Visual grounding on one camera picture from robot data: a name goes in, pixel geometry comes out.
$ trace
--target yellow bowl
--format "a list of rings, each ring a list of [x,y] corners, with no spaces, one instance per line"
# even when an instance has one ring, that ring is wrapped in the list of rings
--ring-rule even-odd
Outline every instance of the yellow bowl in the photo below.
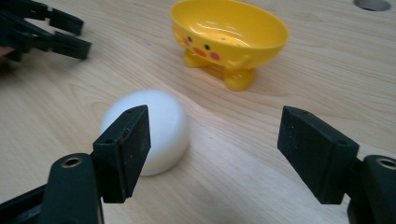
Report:
[[[286,25],[273,14],[232,0],[187,0],[171,9],[177,43],[189,67],[224,66],[224,82],[245,90],[253,70],[274,58],[288,41]]]

